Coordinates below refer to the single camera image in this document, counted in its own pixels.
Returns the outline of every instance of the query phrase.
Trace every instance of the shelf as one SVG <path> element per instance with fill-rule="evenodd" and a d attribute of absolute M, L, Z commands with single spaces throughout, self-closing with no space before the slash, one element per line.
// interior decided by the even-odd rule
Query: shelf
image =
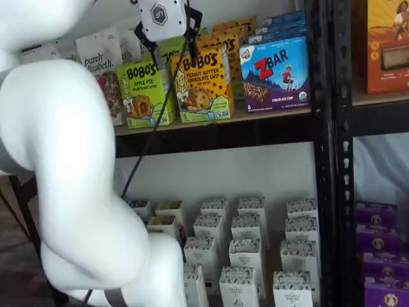
<path fill-rule="evenodd" d="M 354 136 L 409 132 L 409 91 L 367 95 L 362 80 L 352 86 Z"/>

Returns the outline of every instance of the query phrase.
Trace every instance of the black cable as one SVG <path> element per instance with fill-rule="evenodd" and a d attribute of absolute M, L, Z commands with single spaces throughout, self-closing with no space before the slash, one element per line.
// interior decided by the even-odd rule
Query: black cable
<path fill-rule="evenodd" d="M 182 61 L 182 59 L 183 59 L 183 55 L 185 54 L 185 51 L 186 51 L 187 42 L 188 42 L 188 37 L 189 37 L 189 29 L 190 29 L 190 12 L 189 12 L 189 8 L 190 8 L 190 2 L 189 2 L 189 0 L 187 0 L 186 39 L 185 39 L 185 43 L 183 44 L 183 49 L 182 49 L 182 52 L 181 52 L 181 54 L 180 54 L 179 62 L 178 62 L 178 64 L 177 64 L 177 66 L 176 66 L 176 70 L 174 71 L 174 74 L 171 75 L 171 81 L 170 81 L 171 84 L 170 84 L 169 89 L 168 89 L 168 91 L 167 91 L 167 93 L 166 93 L 164 106 L 162 107 L 162 110 L 160 110 L 160 114 L 159 114 L 158 120 L 157 120 L 157 122 L 156 122 L 156 124 L 155 124 L 155 126 L 154 126 L 154 128 L 153 128 L 153 130 L 152 130 L 152 132 L 151 132 L 151 134 L 150 134 L 150 136 L 149 136 L 148 141 L 147 141 L 146 144 L 145 144 L 145 147 L 143 148 L 141 154 L 139 155 L 139 158 L 138 158 L 138 160 L 136 161 L 134 168 L 133 168 L 132 171 L 130 172 L 130 175 L 129 175 L 129 177 L 128 177 L 127 183 L 125 184 L 125 187 L 123 188 L 123 192 L 122 192 L 122 195 L 121 195 L 122 198 L 125 198 L 125 196 L 127 195 L 128 188 L 129 188 L 129 186 L 130 186 L 130 183 L 132 182 L 132 179 L 133 179 L 133 177 L 134 177 L 134 175 L 135 175 L 135 172 L 136 172 L 136 170 L 138 169 L 138 167 L 139 167 L 139 165 L 140 165 L 140 163 L 141 163 L 143 157 L 146 155 L 146 152 L 148 151 L 149 146 L 151 145 L 151 142 L 152 142 L 152 140 L 153 140 L 153 137 L 154 137 L 154 135 L 155 135 L 155 133 L 156 133 L 158 127 L 159 127 L 160 121 L 161 121 L 161 119 L 162 119 L 162 115 L 163 115 L 164 112 L 165 112 L 167 100 L 169 99 L 169 96 L 170 96 L 170 94 L 171 94 L 171 92 L 172 92 L 172 90 L 173 90 L 173 87 L 174 87 L 174 77 L 176 76 L 176 73 L 178 72 L 178 70 L 179 70 L 179 68 L 180 68 L 181 61 Z"/>

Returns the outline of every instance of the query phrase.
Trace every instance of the purple box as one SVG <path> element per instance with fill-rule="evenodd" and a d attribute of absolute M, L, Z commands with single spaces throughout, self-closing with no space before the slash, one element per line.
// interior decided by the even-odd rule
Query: purple box
<path fill-rule="evenodd" d="M 409 306 L 409 278 L 366 277 L 364 306 Z"/>
<path fill-rule="evenodd" d="M 398 228 L 386 228 L 380 225 L 357 224 L 357 251 L 401 251 L 401 235 Z"/>
<path fill-rule="evenodd" d="M 390 203 L 357 201 L 355 203 L 355 222 L 357 224 L 378 224 L 396 227 L 397 212 L 397 205 Z"/>
<path fill-rule="evenodd" d="M 409 276 L 409 254 L 364 253 L 362 272 L 364 275 Z"/>

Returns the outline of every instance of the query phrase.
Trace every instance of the child illustration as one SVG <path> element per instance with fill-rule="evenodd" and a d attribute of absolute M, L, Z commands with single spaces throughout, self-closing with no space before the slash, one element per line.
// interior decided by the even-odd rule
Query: child illustration
<path fill-rule="evenodd" d="M 392 27 L 397 27 L 395 40 L 404 39 L 408 36 L 408 20 L 409 14 L 407 12 L 409 3 L 407 0 L 402 1 L 396 9 L 396 17 Z"/>
<path fill-rule="evenodd" d="M 293 84 L 294 80 L 291 80 L 290 78 L 295 78 L 294 76 L 291 75 L 291 65 L 287 65 L 286 71 L 282 74 L 283 78 L 282 81 L 283 83 L 287 84 L 287 91 L 291 91 L 293 89 Z"/>

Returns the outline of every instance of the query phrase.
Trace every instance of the white box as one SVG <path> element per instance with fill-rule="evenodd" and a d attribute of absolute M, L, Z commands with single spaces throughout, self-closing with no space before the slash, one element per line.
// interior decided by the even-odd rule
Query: white box
<path fill-rule="evenodd" d="M 186 240 L 186 222 L 185 214 L 183 211 L 183 201 L 181 200 L 172 200 L 172 201 L 163 201 L 159 203 L 159 206 L 156 209 L 157 216 L 175 216 L 176 223 L 179 228 L 179 236 L 182 242 Z"/>
<path fill-rule="evenodd" d="M 257 292 L 266 299 L 265 256 L 260 239 L 232 240 L 229 248 L 232 267 L 253 267 L 256 270 Z"/>
<path fill-rule="evenodd" d="M 150 218 L 146 228 L 148 232 L 166 233 L 181 243 L 178 225 L 176 224 L 176 218 L 174 216 L 153 216 Z"/>
<path fill-rule="evenodd" d="M 183 280 L 185 283 L 187 306 L 209 307 L 202 266 L 196 264 L 185 264 L 183 267 Z"/>
<path fill-rule="evenodd" d="M 282 241 L 281 263 L 284 272 L 309 272 L 315 306 L 321 306 L 321 284 L 318 275 L 318 254 L 315 241 Z"/>
<path fill-rule="evenodd" d="M 252 267 L 223 267 L 220 291 L 224 307 L 259 307 L 256 272 Z"/>
<path fill-rule="evenodd" d="M 235 216 L 231 223 L 231 233 L 234 240 L 261 239 L 260 215 L 246 213 Z"/>
<path fill-rule="evenodd" d="M 128 200 L 128 204 L 145 223 L 148 223 L 150 218 L 155 215 L 150 200 Z"/>
<path fill-rule="evenodd" d="M 270 249 L 270 237 L 266 220 L 266 208 L 264 206 L 264 197 L 243 197 L 238 202 L 238 213 L 257 213 L 260 215 L 261 234 L 263 236 L 264 246 Z"/>
<path fill-rule="evenodd" d="M 202 266 L 207 293 L 220 295 L 218 282 L 220 278 L 220 265 L 215 238 L 188 237 L 184 251 L 188 264 L 199 264 Z"/>
<path fill-rule="evenodd" d="M 229 265 L 228 243 L 224 235 L 224 218 L 218 214 L 198 216 L 193 224 L 196 237 L 213 237 L 216 240 L 217 253 L 222 265 Z"/>
<path fill-rule="evenodd" d="M 315 241 L 317 243 L 318 274 L 321 277 L 320 233 L 317 218 L 300 216 L 286 219 L 286 239 L 289 241 Z"/>
<path fill-rule="evenodd" d="M 277 307 L 313 307 L 308 274 L 274 272 L 274 301 Z"/>

